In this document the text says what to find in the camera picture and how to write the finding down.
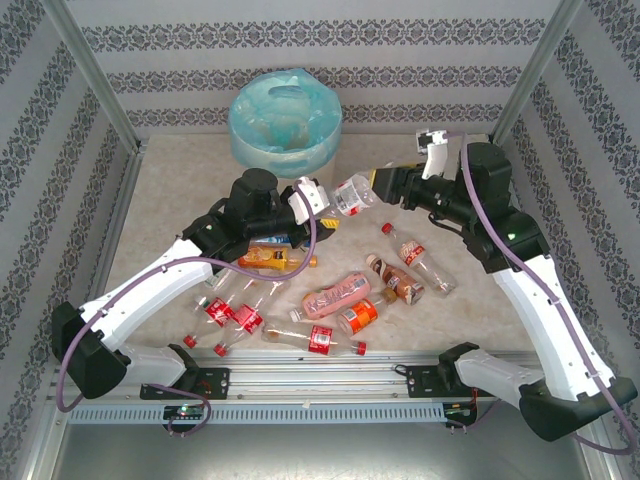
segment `red bottle cap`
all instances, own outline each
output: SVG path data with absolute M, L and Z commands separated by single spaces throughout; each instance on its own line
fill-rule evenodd
M 187 335 L 186 337 L 184 337 L 182 339 L 182 341 L 189 348 L 195 348 L 196 347 L 196 343 L 198 343 L 198 342 L 196 342 L 195 338 L 193 338 L 191 335 Z
M 217 354 L 219 357 L 224 357 L 224 356 L 228 353 L 228 352 L 227 352 L 227 349 L 226 349 L 226 348 L 224 348 L 224 346 L 222 346 L 222 345 L 220 345 L 220 344 L 218 344 L 218 345 L 216 345 L 215 347 L 213 347 L 213 351 L 214 351 L 214 352 L 216 352 L 216 354 Z

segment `patterned wallpaper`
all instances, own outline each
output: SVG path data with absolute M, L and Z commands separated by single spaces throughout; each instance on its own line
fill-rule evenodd
M 505 147 L 589 338 L 640 387 L 638 35 L 637 2 L 585 2 Z M 640 433 L 640 402 L 625 410 Z M 607 424 L 622 445 L 611 415 Z M 618 461 L 640 478 L 640 453 Z
M 51 310 L 96 277 L 128 152 L 36 0 L 0 1 L 0 479 L 51 380 Z
M 304 67 L 347 132 L 489 133 L 558 0 L 70 1 L 141 137 L 226 131 L 238 90 Z

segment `metal floor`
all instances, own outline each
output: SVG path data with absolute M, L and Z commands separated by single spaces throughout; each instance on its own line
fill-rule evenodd
M 208 425 L 185 439 L 152 425 L 70 425 L 53 478 L 581 480 L 577 444 L 546 443 L 500 405 L 467 435 L 441 424 Z

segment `striped wall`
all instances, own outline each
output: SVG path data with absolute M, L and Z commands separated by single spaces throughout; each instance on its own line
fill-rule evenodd
M 129 152 L 40 3 L 0 1 L 0 479 L 49 384 L 51 310 L 96 277 Z
M 506 143 L 600 354 L 640 386 L 640 1 L 584 2 Z M 625 410 L 640 433 L 640 402 Z M 619 426 L 609 415 L 614 444 Z M 640 478 L 640 453 L 618 459 Z
M 73 0 L 142 138 L 226 131 L 242 86 L 304 67 L 345 131 L 489 133 L 558 0 Z

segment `plastic bottle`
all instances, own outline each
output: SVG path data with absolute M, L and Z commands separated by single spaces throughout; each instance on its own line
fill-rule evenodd
M 380 293 L 372 293 L 355 305 L 338 314 L 338 325 L 347 335 L 355 335 L 364 327 L 372 323 L 382 315 L 396 301 L 396 294 L 390 288 L 385 288 Z
M 214 287 L 213 291 L 217 296 L 213 300 L 209 301 L 203 296 L 196 297 L 198 323 L 193 331 L 182 339 L 184 344 L 189 348 L 195 348 L 202 337 L 224 327 L 231 315 L 242 305 L 245 291 L 256 288 L 258 283 L 258 280 L 238 274 L 226 282 L 224 288 Z
M 352 217 L 380 203 L 380 199 L 371 189 L 366 174 L 362 173 L 351 176 L 336 189 L 327 192 L 327 196 L 331 201 L 331 207 L 323 213 L 323 216 L 333 214 L 336 217 L 339 215 Z
M 367 277 L 361 272 L 355 272 L 335 285 L 306 294 L 301 306 L 291 310 L 289 315 L 294 322 L 303 318 L 318 320 L 362 300 L 370 291 L 371 284 Z
M 263 315 L 269 313 L 277 297 L 288 287 L 288 281 L 263 282 L 255 290 L 252 289 L 224 326 L 222 339 L 213 347 L 213 351 L 224 357 L 232 345 L 249 338 L 262 325 Z
M 249 251 L 238 259 L 242 268 L 269 268 L 280 271 L 292 271 L 300 266 L 306 253 L 281 245 L 251 245 Z M 318 258 L 311 257 L 310 267 L 318 266 Z
M 391 246 L 398 252 L 402 261 L 437 293 L 447 296 L 458 286 L 454 276 L 438 265 L 424 247 L 409 235 L 396 230 L 390 223 L 384 224 L 382 233 L 389 237 Z
M 414 305 L 424 294 L 424 287 L 420 282 L 401 268 L 387 264 L 380 257 L 373 254 L 369 255 L 367 257 L 367 265 L 407 305 Z
M 330 327 L 308 323 L 271 323 L 267 322 L 262 330 L 262 340 L 271 343 L 284 343 L 321 355 L 364 355 L 367 344 L 350 340 L 342 332 Z

